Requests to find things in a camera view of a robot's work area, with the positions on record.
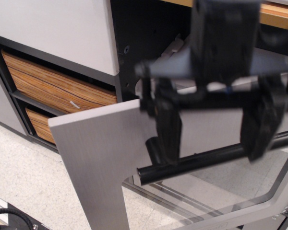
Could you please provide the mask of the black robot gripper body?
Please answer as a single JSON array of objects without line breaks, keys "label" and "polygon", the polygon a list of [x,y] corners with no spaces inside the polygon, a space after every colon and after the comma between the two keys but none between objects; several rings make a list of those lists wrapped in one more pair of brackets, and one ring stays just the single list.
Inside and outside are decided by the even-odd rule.
[{"label": "black robot gripper body", "polygon": [[[288,63],[284,56],[264,60],[254,49],[257,35],[272,46],[285,37],[259,30],[260,8],[258,0],[196,0],[189,48],[170,60],[136,66],[142,79],[140,109],[150,116],[197,108],[287,110]],[[233,93],[207,89],[213,82],[230,87],[252,75],[258,77],[258,89]]]}]

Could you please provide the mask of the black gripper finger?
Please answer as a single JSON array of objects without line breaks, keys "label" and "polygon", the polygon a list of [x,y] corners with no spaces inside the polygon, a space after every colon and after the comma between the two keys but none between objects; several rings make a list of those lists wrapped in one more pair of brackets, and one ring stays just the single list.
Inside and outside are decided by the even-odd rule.
[{"label": "black gripper finger", "polygon": [[288,111],[286,93],[266,94],[251,107],[243,108],[240,143],[249,161],[261,158]]},{"label": "black gripper finger", "polygon": [[167,99],[156,99],[156,130],[161,156],[167,164],[175,165],[180,158],[182,121],[176,105]]}]

